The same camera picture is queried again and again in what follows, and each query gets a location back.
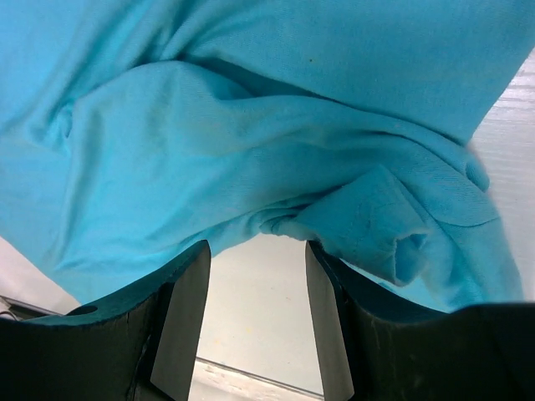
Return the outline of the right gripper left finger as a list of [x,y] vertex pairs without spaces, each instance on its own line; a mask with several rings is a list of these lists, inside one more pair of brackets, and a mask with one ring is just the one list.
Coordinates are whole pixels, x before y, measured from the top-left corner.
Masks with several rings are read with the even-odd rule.
[[188,399],[210,269],[200,241],[65,315],[3,319],[2,399]]

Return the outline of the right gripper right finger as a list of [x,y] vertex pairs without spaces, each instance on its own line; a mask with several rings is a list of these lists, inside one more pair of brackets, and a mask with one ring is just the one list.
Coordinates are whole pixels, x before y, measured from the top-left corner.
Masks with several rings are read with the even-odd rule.
[[327,400],[531,400],[534,306],[443,313],[305,250],[308,299]]

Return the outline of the teal t shirt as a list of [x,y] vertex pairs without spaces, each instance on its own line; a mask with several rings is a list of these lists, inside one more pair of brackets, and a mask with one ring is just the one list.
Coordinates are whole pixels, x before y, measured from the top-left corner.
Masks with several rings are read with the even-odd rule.
[[521,301],[467,145],[533,46],[531,1],[4,1],[1,235],[81,302],[260,233]]

